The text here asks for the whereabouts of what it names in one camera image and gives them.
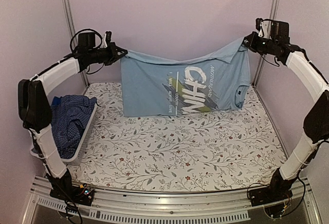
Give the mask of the floral patterned table mat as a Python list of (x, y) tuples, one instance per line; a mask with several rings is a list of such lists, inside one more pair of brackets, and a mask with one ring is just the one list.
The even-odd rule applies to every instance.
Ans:
[(144, 191), (233, 190), (268, 184), (286, 157), (257, 94), (242, 109), (180, 117), (123, 116), (121, 85), (94, 83), (95, 123), (72, 179)]

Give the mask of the front aluminium rail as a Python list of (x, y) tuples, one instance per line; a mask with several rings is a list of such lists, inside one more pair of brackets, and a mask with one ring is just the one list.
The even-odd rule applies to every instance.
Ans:
[(35, 177), (23, 223), (323, 223), (306, 178), (292, 197), (253, 206), (251, 189), (195, 193), (155, 193), (96, 188), (90, 206), (78, 212), (50, 196), (46, 178)]

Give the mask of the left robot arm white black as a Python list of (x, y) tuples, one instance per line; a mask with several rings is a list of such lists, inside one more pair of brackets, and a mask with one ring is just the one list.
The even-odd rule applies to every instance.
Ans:
[(70, 53), (41, 73), (18, 83), (19, 117), (23, 128), (32, 136), (33, 147), (43, 161), (52, 188), (65, 200), (73, 200), (76, 188), (71, 174), (60, 158), (51, 130), (52, 111), (48, 94), (70, 77), (92, 64), (110, 66), (127, 54), (112, 41), (112, 33), (101, 35), (93, 29), (82, 29), (74, 36), (78, 40)]

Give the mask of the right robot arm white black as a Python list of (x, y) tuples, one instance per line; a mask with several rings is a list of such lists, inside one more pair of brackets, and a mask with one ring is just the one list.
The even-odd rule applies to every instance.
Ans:
[(287, 22), (256, 18), (255, 31), (244, 38), (243, 44), (261, 56), (273, 56), (276, 63), (287, 67), (304, 87), (302, 96), (309, 99), (300, 140), (274, 172), (266, 189), (268, 200), (277, 201), (315, 158), (321, 144), (328, 142), (328, 80), (308, 58), (306, 50), (291, 43)]

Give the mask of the left aluminium frame post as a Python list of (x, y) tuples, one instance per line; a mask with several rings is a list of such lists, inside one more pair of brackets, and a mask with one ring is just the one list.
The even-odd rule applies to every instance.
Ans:
[[(63, 9), (64, 9), (64, 15), (65, 15), (66, 23), (67, 23), (68, 33), (69, 33), (70, 39), (72, 39), (74, 37), (74, 35), (76, 34), (76, 30), (75, 30), (75, 26), (74, 26), (74, 19), (73, 19), (72, 11), (71, 11), (70, 0), (62, 0), (62, 5), (63, 5)], [(74, 48), (77, 45), (77, 42), (78, 41), (77, 41), (77, 36), (76, 36), (72, 41), (72, 44), (71, 44), (72, 48)], [(87, 87), (89, 87), (89, 80), (87, 78), (85, 71), (80, 73), (80, 76), (81, 76), (81, 79), (85, 86), (85, 89), (87, 89)]]

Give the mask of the light blue t-shirt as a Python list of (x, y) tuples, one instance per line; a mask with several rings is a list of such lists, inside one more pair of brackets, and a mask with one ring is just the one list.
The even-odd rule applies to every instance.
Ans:
[(126, 117), (239, 110), (250, 84), (248, 49), (242, 39), (185, 61), (130, 50), (120, 63)]

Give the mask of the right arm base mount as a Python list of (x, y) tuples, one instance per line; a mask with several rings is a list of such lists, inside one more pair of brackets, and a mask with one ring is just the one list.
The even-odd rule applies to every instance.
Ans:
[(293, 196), (292, 190), (279, 190), (272, 192), (269, 185), (258, 182), (252, 183), (248, 186), (246, 194), (252, 207), (291, 199)]

